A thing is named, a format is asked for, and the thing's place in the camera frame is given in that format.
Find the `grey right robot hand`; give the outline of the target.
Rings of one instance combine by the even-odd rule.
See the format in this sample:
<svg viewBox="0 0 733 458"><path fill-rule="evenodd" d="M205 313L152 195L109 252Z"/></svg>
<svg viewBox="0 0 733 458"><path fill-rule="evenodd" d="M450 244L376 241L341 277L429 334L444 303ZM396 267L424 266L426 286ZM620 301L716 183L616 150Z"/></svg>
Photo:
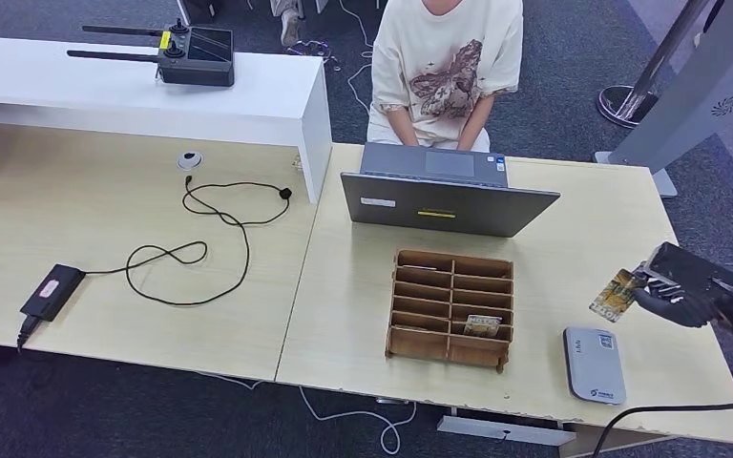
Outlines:
<svg viewBox="0 0 733 458"><path fill-rule="evenodd" d="M670 286L651 279L632 294L643 309L667 321L689 328L715 324L733 337L733 285L714 279L714 298L697 298L680 286Z"/></svg>

